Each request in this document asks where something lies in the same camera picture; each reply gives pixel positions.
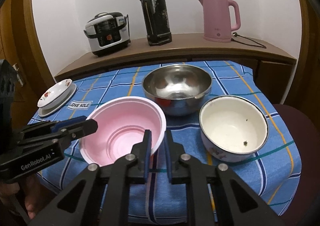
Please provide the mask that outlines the person's left hand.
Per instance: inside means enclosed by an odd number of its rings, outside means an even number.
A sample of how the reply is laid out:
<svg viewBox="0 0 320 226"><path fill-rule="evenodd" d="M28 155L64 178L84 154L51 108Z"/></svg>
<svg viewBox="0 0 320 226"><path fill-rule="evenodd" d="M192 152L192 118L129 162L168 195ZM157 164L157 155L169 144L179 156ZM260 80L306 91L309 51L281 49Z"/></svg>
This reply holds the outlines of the person's left hand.
<svg viewBox="0 0 320 226"><path fill-rule="evenodd" d="M56 197L56 193L41 184L37 175L31 175L19 183L1 182L1 202L9 208L14 208L12 196L22 203L32 220Z"/></svg>

